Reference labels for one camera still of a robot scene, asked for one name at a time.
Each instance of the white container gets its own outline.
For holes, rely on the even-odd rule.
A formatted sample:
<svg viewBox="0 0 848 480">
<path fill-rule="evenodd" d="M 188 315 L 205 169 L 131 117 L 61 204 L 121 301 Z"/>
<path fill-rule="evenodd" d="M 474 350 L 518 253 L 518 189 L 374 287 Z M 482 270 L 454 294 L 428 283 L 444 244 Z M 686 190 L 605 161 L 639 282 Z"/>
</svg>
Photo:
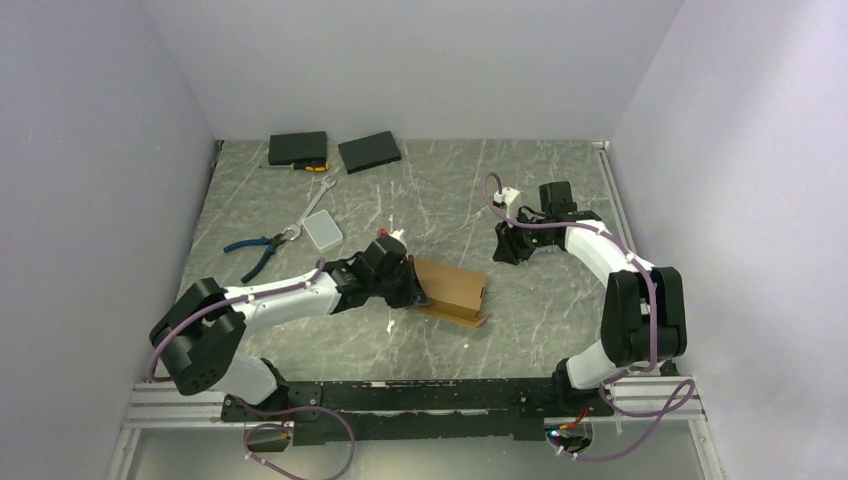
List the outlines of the white container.
<svg viewBox="0 0 848 480">
<path fill-rule="evenodd" d="M 303 220 L 303 228 L 312 239 L 312 243 L 318 248 L 319 252 L 341 245 L 344 241 L 342 231 L 339 230 L 333 217 L 326 210 L 313 213 Z"/>
</svg>

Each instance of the pliers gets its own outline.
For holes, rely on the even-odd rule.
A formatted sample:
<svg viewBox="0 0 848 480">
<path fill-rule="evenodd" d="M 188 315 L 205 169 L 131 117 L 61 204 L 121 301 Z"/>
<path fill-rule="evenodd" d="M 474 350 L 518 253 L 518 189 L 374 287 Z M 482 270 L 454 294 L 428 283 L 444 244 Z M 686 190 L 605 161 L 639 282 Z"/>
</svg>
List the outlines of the pliers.
<svg viewBox="0 0 848 480">
<path fill-rule="evenodd" d="M 278 233 L 271 238 L 262 236 L 259 238 L 254 238 L 251 240 L 242 240 L 240 242 L 227 245 L 226 247 L 224 247 L 224 253 L 230 253 L 233 250 L 238 250 L 242 247 L 267 245 L 267 247 L 265 247 L 265 251 L 262 252 L 262 256 L 259 258 L 259 261 L 256 263 L 256 265 L 254 265 L 249 272 L 245 273 L 244 276 L 241 277 L 241 283 L 247 283 L 253 280 L 253 277 L 255 277 L 259 272 L 261 272 L 263 268 L 265 268 L 265 264 L 268 263 L 268 260 L 271 258 L 271 256 L 277 253 L 277 247 L 282 246 L 287 241 L 288 238 L 286 238 L 285 232 L 283 232 Z"/>
</svg>

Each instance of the white wall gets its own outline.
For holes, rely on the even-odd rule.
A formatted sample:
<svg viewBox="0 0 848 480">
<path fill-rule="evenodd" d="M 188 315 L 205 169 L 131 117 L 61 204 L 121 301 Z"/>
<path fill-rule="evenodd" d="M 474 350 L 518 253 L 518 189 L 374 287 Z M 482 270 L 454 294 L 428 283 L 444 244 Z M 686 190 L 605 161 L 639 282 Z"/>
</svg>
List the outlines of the white wall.
<svg viewBox="0 0 848 480">
<path fill-rule="evenodd" d="M 218 138 L 608 139 L 682 0 L 144 0 Z"/>
<path fill-rule="evenodd" d="M 848 3 L 687 0 L 612 138 L 731 479 L 848 478 Z"/>
<path fill-rule="evenodd" d="M 137 0 L 0 6 L 0 478 L 100 479 L 212 136 Z"/>
</svg>

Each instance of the brown cardboard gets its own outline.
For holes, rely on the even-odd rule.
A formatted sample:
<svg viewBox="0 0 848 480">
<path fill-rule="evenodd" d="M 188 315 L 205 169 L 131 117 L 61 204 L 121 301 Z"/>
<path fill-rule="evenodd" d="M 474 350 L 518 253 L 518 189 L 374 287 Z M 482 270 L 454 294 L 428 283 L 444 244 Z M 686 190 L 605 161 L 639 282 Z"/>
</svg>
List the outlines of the brown cardboard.
<svg viewBox="0 0 848 480">
<path fill-rule="evenodd" d="M 488 279 L 483 273 L 415 257 L 415 273 L 430 305 L 415 307 L 424 314 L 465 327 L 478 327 L 488 315 L 480 315 Z"/>
</svg>

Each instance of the gray marble surface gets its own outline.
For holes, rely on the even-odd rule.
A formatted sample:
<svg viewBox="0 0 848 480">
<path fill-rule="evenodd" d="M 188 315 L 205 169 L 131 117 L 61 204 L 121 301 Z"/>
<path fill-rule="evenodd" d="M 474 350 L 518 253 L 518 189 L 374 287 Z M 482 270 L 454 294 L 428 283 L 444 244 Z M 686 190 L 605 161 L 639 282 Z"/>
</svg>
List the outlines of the gray marble surface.
<svg viewBox="0 0 848 480">
<path fill-rule="evenodd" d="M 479 190 L 482 175 L 494 171 L 538 208 L 539 184 L 568 180 L 578 205 L 619 234 L 591 143 L 408 140 L 399 146 L 401 161 L 353 175 L 330 146 L 338 184 L 316 211 L 330 212 L 345 241 L 323 256 L 348 257 L 364 249 L 377 228 L 403 228 L 410 253 L 488 275 L 482 311 L 489 320 L 469 329 L 411 310 L 390 311 L 382 299 L 371 299 L 356 310 L 258 333 L 243 342 L 244 351 L 271 359 L 290 380 L 485 378 L 547 376 L 559 360 L 592 344 L 603 307 L 600 283 L 555 247 L 520 266 L 494 263 L 497 218 Z M 267 142 L 224 143 L 181 291 L 208 276 L 240 285 L 261 248 L 224 254 L 222 247 L 278 233 L 318 190 L 320 175 L 269 168 L 267 156 Z M 305 273 L 319 256 L 304 233 L 251 284 Z"/>
</svg>

